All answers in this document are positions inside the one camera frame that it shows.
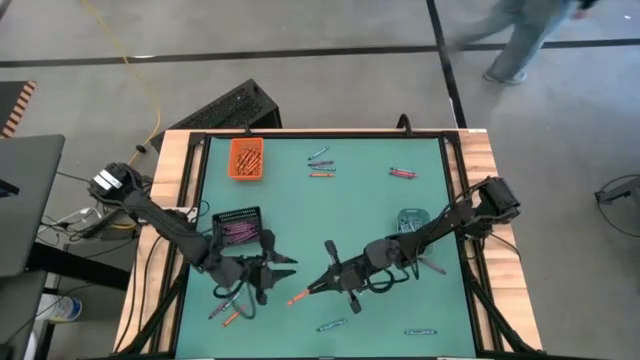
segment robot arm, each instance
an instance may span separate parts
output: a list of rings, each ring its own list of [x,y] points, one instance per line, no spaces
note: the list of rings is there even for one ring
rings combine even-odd
[[[471,204],[473,191],[479,192],[481,200],[475,208]],[[392,265],[398,269],[414,265],[427,246],[456,230],[476,238],[486,237],[494,224],[507,224],[519,214],[520,203],[502,178],[487,178],[474,185],[466,194],[463,200],[456,202],[456,198],[436,219],[418,230],[375,240],[365,246],[362,255],[345,262],[340,262],[333,241],[326,241],[325,247],[332,264],[318,280],[307,287],[308,294],[346,291],[351,309],[358,313],[361,308],[354,291],[389,291],[397,282],[388,270]],[[383,287],[375,286],[370,280],[371,276],[379,272],[387,273],[390,278]]]
[[[297,263],[275,252],[275,235],[270,230],[260,234],[262,255],[224,256],[220,233],[214,229],[214,237],[195,230],[185,214],[173,210],[163,210],[151,201],[142,189],[140,174],[126,164],[112,163],[96,175],[90,182],[89,193],[99,202],[126,211],[132,218],[145,219],[163,238],[174,243],[184,258],[196,269],[209,273],[211,278],[223,288],[231,289],[237,281],[248,282],[256,288],[258,303],[266,304],[264,289],[294,270],[271,270],[268,262]],[[232,297],[231,292],[224,298]]]

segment orange basket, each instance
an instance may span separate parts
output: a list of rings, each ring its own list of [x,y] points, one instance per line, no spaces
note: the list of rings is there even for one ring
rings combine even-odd
[[[238,181],[262,179],[263,150],[262,138],[231,139],[229,176]]]

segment black mat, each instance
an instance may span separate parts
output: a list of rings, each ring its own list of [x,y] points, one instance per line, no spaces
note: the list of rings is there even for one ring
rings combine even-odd
[[[35,87],[35,81],[0,82],[0,138],[13,137]]]

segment jeans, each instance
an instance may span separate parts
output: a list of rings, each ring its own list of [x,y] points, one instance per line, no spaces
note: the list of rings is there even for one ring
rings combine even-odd
[[[499,0],[484,20],[463,32],[457,45],[469,44],[515,25],[509,43],[487,70],[497,81],[516,78],[538,53],[544,39],[567,17],[573,0]]]

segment person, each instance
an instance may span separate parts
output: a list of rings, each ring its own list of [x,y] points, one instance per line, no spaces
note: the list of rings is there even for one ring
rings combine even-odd
[[[573,18],[583,19],[598,0],[577,0]],[[514,25],[511,39],[491,67],[483,74],[487,81],[518,85],[527,78],[525,69],[549,36],[572,9],[575,0],[499,0],[489,16],[461,32],[450,49],[484,39]]]

